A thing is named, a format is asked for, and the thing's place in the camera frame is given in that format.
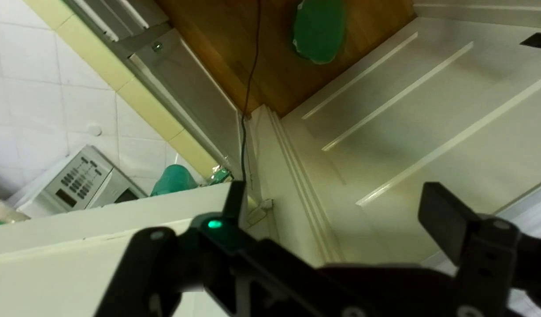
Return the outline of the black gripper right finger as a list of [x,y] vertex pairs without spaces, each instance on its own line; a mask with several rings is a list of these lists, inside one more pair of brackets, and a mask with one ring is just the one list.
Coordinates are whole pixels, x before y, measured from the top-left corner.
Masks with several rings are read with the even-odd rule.
[[456,317],[520,317],[508,306],[513,289],[541,308],[541,238],[500,216],[476,213],[437,181],[423,185],[418,220],[456,266]]

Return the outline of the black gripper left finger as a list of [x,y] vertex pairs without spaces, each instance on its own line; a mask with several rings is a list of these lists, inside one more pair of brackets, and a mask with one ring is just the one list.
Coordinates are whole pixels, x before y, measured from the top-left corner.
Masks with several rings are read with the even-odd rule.
[[280,252],[240,227],[245,181],[233,181],[220,211],[238,220],[227,236],[189,227],[137,231],[95,310],[95,317],[173,317],[189,290],[203,289],[229,317],[315,317],[287,285],[263,250]]

